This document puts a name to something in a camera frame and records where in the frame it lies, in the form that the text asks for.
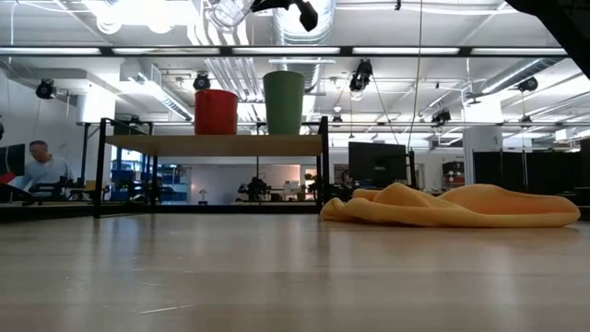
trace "green pot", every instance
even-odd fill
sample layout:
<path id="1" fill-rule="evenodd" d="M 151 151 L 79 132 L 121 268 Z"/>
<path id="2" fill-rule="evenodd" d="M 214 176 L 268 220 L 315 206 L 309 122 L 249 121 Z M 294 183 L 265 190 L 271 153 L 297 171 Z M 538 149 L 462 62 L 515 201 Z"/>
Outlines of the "green pot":
<path id="1" fill-rule="evenodd" d="M 268 134 L 298 135 L 303 114 L 305 78 L 295 72 L 276 71 L 266 74 L 263 81 Z"/>

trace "yellow towel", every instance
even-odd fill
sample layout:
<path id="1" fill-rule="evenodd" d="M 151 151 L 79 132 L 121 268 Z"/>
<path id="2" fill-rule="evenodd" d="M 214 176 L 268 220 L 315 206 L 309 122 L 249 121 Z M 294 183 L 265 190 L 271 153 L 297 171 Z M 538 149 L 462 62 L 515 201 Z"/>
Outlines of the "yellow towel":
<path id="1" fill-rule="evenodd" d="M 561 227 L 576 222 L 580 210 L 563 197 L 515 193 L 490 184 L 466 185 L 438 197 L 391 184 L 382 191 L 356 190 L 347 204 L 333 198 L 321 217 L 427 227 Z"/>

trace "black monitor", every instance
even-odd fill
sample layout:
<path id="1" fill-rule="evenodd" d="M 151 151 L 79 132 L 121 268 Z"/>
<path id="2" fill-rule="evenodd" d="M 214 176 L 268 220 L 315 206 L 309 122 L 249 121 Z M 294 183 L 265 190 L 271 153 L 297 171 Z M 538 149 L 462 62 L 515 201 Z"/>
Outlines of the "black monitor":
<path id="1" fill-rule="evenodd" d="M 25 175 L 25 150 L 24 144 L 0 148 L 1 178 Z"/>
<path id="2" fill-rule="evenodd" d="M 382 143 L 348 143 L 350 176 L 377 186 L 407 180 L 406 146 Z"/>

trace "wooden shelf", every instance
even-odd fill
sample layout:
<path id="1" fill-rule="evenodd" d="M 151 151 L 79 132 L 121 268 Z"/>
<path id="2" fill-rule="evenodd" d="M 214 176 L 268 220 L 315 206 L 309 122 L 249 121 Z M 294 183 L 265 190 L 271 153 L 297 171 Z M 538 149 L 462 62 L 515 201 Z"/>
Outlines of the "wooden shelf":
<path id="1" fill-rule="evenodd" d="M 107 136 L 106 143 L 151 156 L 319 156 L 320 135 Z"/>

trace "man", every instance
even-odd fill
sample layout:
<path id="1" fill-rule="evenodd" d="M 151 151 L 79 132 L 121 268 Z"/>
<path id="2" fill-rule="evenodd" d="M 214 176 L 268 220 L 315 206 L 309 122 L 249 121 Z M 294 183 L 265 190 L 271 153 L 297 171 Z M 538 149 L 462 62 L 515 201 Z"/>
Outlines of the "man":
<path id="1" fill-rule="evenodd" d="M 16 187 L 24 189 L 29 184 L 56 184 L 62 176 L 67 179 L 74 178 L 65 160 L 48 152 L 47 143 L 41 140 L 32 141 L 29 144 L 29 152 L 34 160 L 25 166 L 25 176 L 19 179 Z"/>

